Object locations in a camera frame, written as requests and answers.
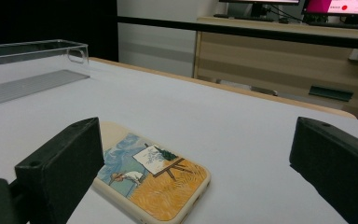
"computer monitor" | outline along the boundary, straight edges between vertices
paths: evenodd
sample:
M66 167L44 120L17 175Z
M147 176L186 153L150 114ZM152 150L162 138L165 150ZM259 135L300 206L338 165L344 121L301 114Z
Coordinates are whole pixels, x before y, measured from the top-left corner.
M263 5L297 6L300 0L219 0L219 2L252 4L251 16L260 17L263 15Z
M358 23L358 0L306 0L303 14L346 17L345 23Z

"yellow brushstroke pattern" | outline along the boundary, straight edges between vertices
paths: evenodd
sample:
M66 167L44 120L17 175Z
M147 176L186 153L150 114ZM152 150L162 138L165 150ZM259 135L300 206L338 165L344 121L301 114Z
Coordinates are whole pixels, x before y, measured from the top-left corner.
M176 181L168 173L158 177L148 175L130 200L160 221L173 219L206 177L205 170L190 161L179 164L192 173L172 168Z

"cable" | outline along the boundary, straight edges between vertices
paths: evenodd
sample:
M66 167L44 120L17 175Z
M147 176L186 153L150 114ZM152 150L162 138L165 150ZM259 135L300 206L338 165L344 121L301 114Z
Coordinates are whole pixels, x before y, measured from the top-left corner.
M288 13L284 12L284 11L282 11L282 10L278 9L277 7L273 6L273 5L269 5L269 6L270 6L270 7L275 8L275 9L277 9L277 10L278 10L278 12L283 13L283 14L285 15L285 17L287 17L287 18L290 18L290 19L293 19L293 20L296 20L296 21L302 21L301 19L296 18L296 17L294 17L294 16L292 16L292 15L290 15L290 14L288 14ZM276 13L276 12L274 12L274 11L272 11L272 10L270 10L269 12L272 12L272 13L274 13L274 14L277 14L278 16L281 16L281 14L280 14L280 13Z

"white wall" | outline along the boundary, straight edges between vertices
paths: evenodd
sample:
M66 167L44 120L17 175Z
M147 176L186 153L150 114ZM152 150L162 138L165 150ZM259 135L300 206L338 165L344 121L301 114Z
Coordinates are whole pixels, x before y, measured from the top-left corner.
M218 0L117 0L124 17L195 22L211 16ZM120 23L119 61L176 75L192 77L196 32Z

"phone case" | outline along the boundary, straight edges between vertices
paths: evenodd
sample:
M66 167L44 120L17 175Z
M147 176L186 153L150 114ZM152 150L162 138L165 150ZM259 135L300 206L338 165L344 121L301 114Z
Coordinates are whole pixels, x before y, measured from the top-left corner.
M211 175L114 122L101 122L104 167L93 186L141 223L183 223Z

